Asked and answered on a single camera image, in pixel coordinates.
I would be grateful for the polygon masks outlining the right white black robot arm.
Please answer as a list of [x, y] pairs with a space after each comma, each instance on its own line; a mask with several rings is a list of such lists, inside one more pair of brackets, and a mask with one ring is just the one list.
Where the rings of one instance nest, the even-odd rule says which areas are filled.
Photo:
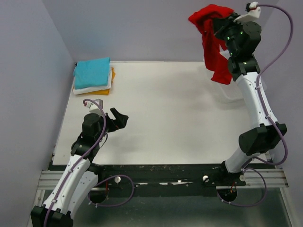
[[214, 36], [224, 41], [230, 54], [228, 70], [240, 89], [250, 116], [251, 129], [239, 136], [239, 147], [227, 159], [218, 181], [229, 185], [235, 174], [261, 154], [275, 148], [286, 134], [287, 127], [273, 114], [261, 81], [258, 62], [253, 53], [261, 41], [261, 26], [253, 21], [242, 22], [232, 13], [226, 18], [213, 19]]

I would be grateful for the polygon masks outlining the red t shirt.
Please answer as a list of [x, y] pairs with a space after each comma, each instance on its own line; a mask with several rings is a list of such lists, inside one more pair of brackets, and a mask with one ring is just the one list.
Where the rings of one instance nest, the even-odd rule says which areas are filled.
[[225, 42], [215, 37], [213, 19], [226, 18], [234, 12], [233, 9], [209, 4], [191, 15], [188, 20], [202, 35], [205, 67], [213, 72], [211, 80], [220, 84], [231, 83], [232, 75], [228, 70], [228, 60], [220, 54], [227, 50]]

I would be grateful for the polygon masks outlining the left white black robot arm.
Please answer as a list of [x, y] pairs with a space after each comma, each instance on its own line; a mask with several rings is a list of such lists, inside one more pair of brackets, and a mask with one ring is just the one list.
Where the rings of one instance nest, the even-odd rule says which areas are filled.
[[107, 133], [123, 129], [128, 116], [115, 108], [111, 119], [102, 110], [84, 116], [82, 132], [71, 147], [68, 164], [49, 197], [41, 206], [34, 206], [30, 217], [35, 227], [71, 227], [74, 216], [83, 200], [95, 187], [101, 186], [105, 175], [90, 171], [89, 167], [100, 149], [100, 142]]

